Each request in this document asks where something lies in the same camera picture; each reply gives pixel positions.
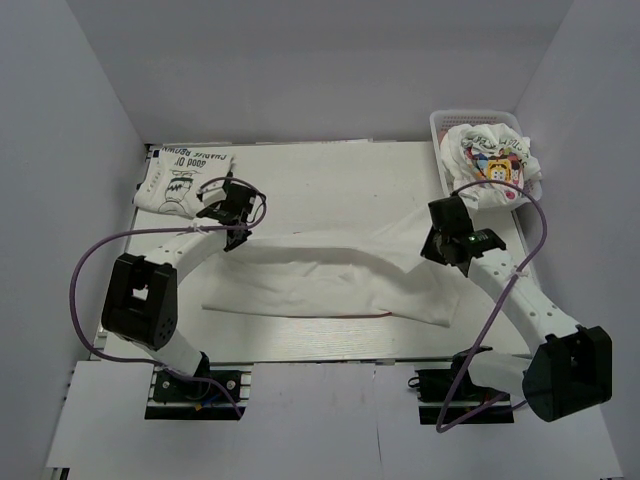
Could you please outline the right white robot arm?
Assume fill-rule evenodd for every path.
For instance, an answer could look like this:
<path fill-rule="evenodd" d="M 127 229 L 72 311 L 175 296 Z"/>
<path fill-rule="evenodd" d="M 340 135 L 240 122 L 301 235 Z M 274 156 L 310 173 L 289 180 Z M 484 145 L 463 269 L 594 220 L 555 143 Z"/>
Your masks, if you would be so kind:
<path fill-rule="evenodd" d="M 601 327 L 587 328 L 558 308 L 524 274 L 492 230 L 474 227 L 457 196 L 428 205 L 432 226 L 422 258 L 457 268 L 495 303 L 491 317 L 504 314 L 525 341 L 528 357 L 501 354 L 477 337 L 455 355 L 454 395 L 472 399 L 486 388 L 524 400 L 538 418 L 553 422 L 612 397 L 613 344 Z"/>

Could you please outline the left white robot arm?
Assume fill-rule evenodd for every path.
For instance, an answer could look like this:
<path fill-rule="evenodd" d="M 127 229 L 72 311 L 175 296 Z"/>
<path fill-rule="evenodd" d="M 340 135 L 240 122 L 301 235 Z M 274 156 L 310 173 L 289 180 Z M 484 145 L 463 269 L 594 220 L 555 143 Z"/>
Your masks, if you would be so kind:
<path fill-rule="evenodd" d="M 227 179 L 190 226 L 152 250 L 124 253 L 114 263 L 102 327 L 144 350 L 188 398 L 205 396 L 212 377 L 207 355 L 178 331 L 178 287 L 209 257 L 248 240 L 251 226 L 261 221 L 250 218 L 255 209 L 266 214 L 266 195 L 244 181 Z"/>

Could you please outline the folded Charlie Brown t-shirt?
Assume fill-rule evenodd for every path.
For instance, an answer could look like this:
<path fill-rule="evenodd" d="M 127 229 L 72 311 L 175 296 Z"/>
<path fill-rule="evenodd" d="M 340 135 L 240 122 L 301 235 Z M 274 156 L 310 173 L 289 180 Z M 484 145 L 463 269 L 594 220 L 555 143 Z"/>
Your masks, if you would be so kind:
<path fill-rule="evenodd" d="M 229 151 L 211 147 L 152 148 L 134 205 L 146 212 L 193 218 L 204 208 L 197 191 L 207 181 L 227 176 L 233 170 L 234 157 Z"/>

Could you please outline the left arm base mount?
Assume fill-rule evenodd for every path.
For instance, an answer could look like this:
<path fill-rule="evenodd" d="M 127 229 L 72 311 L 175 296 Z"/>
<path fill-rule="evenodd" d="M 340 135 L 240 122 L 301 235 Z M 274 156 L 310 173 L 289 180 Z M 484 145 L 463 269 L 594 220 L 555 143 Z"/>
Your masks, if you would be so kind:
<path fill-rule="evenodd" d="M 226 389 L 241 413 L 248 403 L 248 367 L 212 367 L 210 377 Z M 175 421 L 238 421 L 232 403 L 215 385 L 184 382 L 156 369 L 151 379 L 144 418 Z"/>

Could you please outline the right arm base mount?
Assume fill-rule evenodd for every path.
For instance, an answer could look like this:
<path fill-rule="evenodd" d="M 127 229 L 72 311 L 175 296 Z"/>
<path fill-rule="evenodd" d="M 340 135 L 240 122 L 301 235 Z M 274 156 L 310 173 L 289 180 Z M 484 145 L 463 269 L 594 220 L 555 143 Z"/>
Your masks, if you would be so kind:
<path fill-rule="evenodd" d="M 435 426 L 444 404 L 449 387 L 454 379 L 450 369 L 429 368 L 417 370 L 407 384 L 417 394 L 418 412 L 421 425 Z M 460 416 L 486 404 L 499 393 L 495 390 L 478 387 L 465 379 L 452 397 L 451 404 L 444 416 L 443 424 L 447 425 Z M 511 399 L 505 395 L 500 401 L 486 410 L 463 421 L 463 424 L 513 424 L 514 414 Z"/>

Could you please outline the white t-shirt colourful cartoon print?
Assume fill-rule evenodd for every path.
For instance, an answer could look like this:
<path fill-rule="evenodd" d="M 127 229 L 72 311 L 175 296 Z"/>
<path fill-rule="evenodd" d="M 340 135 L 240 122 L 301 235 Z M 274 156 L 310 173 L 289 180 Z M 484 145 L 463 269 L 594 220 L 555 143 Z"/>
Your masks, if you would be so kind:
<path fill-rule="evenodd" d="M 504 123 L 458 125 L 439 145 L 450 188 L 461 189 L 474 211 L 512 211 L 530 197 L 540 199 L 542 170 L 530 150 L 530 139 Z"/>

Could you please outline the white plastic basket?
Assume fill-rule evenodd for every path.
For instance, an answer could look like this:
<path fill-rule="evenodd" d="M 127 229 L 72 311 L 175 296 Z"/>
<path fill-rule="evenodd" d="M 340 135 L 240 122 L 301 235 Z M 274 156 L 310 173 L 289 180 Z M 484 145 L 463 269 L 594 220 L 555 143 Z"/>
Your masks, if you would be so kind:
<path fill-rule="evenodd" d="M 472 126 L 480 124 L 504 123 L 514 129 L 519 135 L 523 135 L 516 117 L 507 112 L 493 110 L 438 110 L 430 116 L 430 127 L 433 137 L 433 145 L 436 156 L 436 163 L 441 179 L 443 191 L 449 195 L 453 191 L 450 188 L 449 179 L 439 158 L 439 145 L 444 134 L 452 127 L 470 124 Z"/>

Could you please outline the white t-shirt red print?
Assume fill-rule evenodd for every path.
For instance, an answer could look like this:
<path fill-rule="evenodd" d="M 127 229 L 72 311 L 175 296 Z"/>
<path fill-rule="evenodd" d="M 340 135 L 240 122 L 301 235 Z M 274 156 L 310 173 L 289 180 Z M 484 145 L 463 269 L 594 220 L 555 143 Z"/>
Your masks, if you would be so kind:
<path fill-rule="evenodd" d="M 205 310 L 290 318 L 385 314 L 449 327 L 455 275 L 424 260 L 427 207 L 373 233 L 315 231 L 249 240 L 204 265 Z"/>

